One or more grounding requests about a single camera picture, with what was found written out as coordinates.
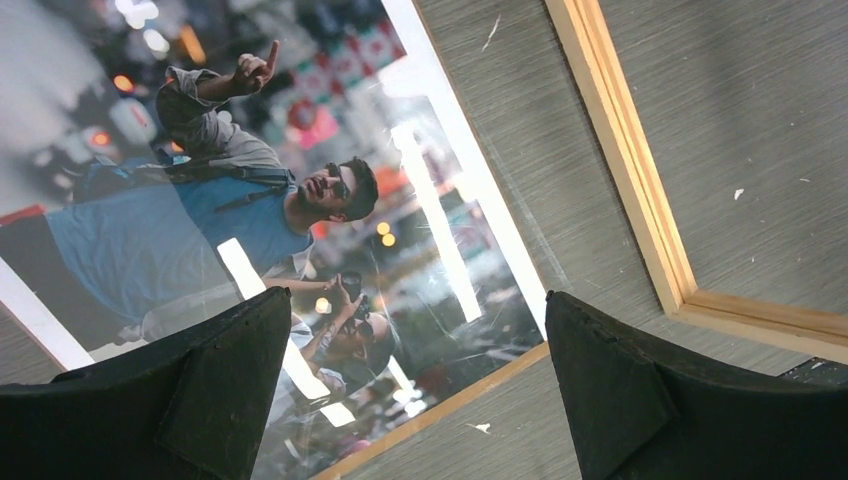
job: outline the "dust speck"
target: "dust speck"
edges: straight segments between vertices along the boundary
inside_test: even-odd
[[[480,430],[481,432],[485,433],[486,435],[491,435],[491,433],[489,433],[489,429],[492,428],[491,423],[481,423],[480,425],[468,424],[468,426],[476,428],[477,430]]]

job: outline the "beard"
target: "beard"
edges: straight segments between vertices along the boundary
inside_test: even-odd
[[[305,185],[297,187],[297,204],[301,211],[310,215],[320,215],[321,217],[329,217],[333,212],[331,209],[316,205],[309,200],[309,192]]]

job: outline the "wooden frame edge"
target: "wooden frame edge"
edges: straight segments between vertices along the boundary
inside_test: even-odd
[[[546,0],[663,310],[697,290],[597,1]]]
[[[598,0],[546,0],[666,315],[848,363],[848,317],[700,290]]]
[[[414,434],[459,410],[461,407],[464,407],[480,395],[488,393],[493,388],[502,385],[507,380],[510,380],[524,370],[527,370],[531,366],[535,365],[536,362],[548,357],[550,354],[551,352],[548,349],[547,342],[533,347],[528,352],[518,357],[517,360],[513,360],[504,367],[501,367],[499,370],[483,377],[456,395],[453,395],[442,403],[436,405],[432,409],[427,410],[395,430],[392,430],[369,448],[355,453],[315,475],[312,477],[312,480],[338,480],[342,477],[342,475],[352,472],[356,468],[366,464],[371,459],[389,451],[391,448],[412,437]]]

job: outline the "blue t-shirt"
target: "blue t-shirt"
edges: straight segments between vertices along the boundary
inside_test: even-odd
[[[156,185],[46,217],[68,270],[100,303],[137,325],[154,308],[229,282],[217,253],[227,240],[238,240],[259,275],[309,247],[311,236],[286,223],[285,195],[215,212],[267,188],[232,178]]]

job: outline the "glass pane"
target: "glass pane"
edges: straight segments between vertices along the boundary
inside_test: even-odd
[[[412,2],[6,3],[0,302],[63,368],[287,286],[254,478],[306,479],[543,342]]]

